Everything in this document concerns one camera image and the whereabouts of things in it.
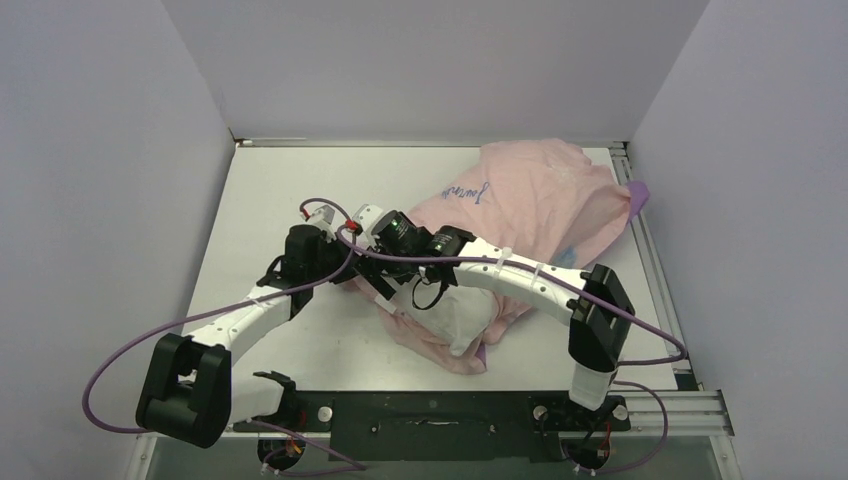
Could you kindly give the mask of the white pillow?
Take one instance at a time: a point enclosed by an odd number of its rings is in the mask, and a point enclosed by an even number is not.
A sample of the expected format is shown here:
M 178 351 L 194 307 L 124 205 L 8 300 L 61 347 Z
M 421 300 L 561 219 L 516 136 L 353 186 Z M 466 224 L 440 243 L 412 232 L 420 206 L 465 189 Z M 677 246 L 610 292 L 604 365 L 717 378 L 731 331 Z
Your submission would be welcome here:
M 427 332 L 448 347 L 452 356 L 464 354 L 479 340 L 497 313 L 494 295 L 474 287 L 448 288 L 434 306 L 424 310 L 413 305 L 413 288 L 402 286 L 390 300 L 376 297 L 388 314 L 410 323 L 420 334 Z

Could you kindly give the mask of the purple Elsa print pillowcase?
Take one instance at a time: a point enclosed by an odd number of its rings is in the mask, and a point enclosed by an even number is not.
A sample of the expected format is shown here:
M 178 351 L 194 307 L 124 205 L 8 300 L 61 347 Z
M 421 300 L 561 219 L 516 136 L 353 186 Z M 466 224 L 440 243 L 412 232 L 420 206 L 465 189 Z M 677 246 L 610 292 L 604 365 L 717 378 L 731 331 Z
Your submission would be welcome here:
M 608 249 L 649 198 L 638 181 L 618 184 L 607 167 L 559 139 L 496 142 L 478 162 L 407 214 L 434 232 L 454 226 L 514 253 L 564 268 L 583 268 Z M 493 325 L 468 350 L 452 356 L 440 340 L 378 311 L 392 339 L 456 374 L 485 372 L 482 352 L 498 343 L 530 307 L 498 301 Z

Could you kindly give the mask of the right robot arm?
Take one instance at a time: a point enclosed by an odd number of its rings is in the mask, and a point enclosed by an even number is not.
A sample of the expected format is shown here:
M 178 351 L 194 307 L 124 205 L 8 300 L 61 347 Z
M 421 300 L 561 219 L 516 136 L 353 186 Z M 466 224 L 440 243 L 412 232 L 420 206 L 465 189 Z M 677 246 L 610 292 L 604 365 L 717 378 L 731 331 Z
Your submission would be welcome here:
M 622 364 L 633 306 L 603 265 L 568 269 L 518 255 L 453 226 L 432 233 L 402 212 L 363 206 L 345 225 L 362 240 L 363 278 L 390 313 L 411 319 L 458 353 L 512 300 L 562 322 L 574 370 L 567 419 L 589 428 L 605 413 Z

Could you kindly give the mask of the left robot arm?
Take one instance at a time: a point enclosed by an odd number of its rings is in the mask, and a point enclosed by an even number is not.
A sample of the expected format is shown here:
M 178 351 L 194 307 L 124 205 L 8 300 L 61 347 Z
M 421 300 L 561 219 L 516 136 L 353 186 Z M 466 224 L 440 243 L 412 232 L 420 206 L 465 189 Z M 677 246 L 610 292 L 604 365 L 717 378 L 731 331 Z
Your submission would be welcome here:
M 232 311 L 186 335 L 155 344 L 135 412 L 139 427 L 208 448 L 226 427 L 254 418 L 274 430 L 296 421 L 296 383 L 276 371 L 236 378 L 238 361 L 272 330 L 294 319 L 315 287 L 352 277 L 350 250 L 330 223 L 290 228 L 284 252 Z

